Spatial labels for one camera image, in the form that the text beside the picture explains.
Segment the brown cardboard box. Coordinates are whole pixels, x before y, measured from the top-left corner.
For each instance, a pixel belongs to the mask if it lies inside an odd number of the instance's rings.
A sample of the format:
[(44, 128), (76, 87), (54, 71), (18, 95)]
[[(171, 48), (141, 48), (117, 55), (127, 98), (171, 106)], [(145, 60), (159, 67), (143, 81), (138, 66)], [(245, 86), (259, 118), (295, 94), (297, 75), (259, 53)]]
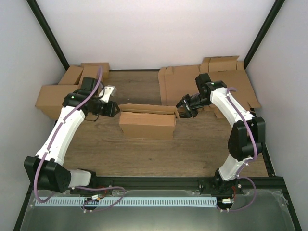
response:
[(171, 140), (176, 120), (175, 106), (121, 104), (119, 126), (128, 138)]

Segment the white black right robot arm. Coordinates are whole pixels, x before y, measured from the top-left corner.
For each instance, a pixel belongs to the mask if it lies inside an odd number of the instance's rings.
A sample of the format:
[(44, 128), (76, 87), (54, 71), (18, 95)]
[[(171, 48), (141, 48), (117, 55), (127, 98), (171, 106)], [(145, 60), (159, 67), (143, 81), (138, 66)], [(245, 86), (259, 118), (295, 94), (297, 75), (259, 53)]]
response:
[(231, 126), (228, 140), (229, 155), (224, 164), (215, 172), (213, 185), (216, 192), (226, 193), (240, 176), (240, 172), (265, 148), (266, 123), (261, 117), (255, 117), (244, 109), (232, 96), (234, 88), (219, 80), (212, 81), (209, 74), (200, 74), (195, 78), (199, 90), (196, 95), (185, 95), (176, 105), (181, 118), (198, 115), (198, 109), (215, 105)]

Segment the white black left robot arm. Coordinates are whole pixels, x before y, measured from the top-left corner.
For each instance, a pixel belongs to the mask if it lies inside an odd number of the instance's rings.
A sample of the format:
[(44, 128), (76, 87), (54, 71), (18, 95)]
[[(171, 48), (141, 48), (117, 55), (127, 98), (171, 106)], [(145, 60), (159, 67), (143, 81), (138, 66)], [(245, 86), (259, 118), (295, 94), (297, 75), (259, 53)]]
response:
[(51, 134), (35, 156), (24, 161), (26, 173), (34, 190), (64, 192), (69, 188), (81, 186), (87, 194), (98, 190), (95, 174), (90, 170), (68, 170), (64, 158), (75, 132), (88, 114), (114, 117), (120, 109), (110, 98), (116, 93), (116, 87), (107, 85), (98, 79), (85, 77), (82, 87), (65, 96), (59, 118)]

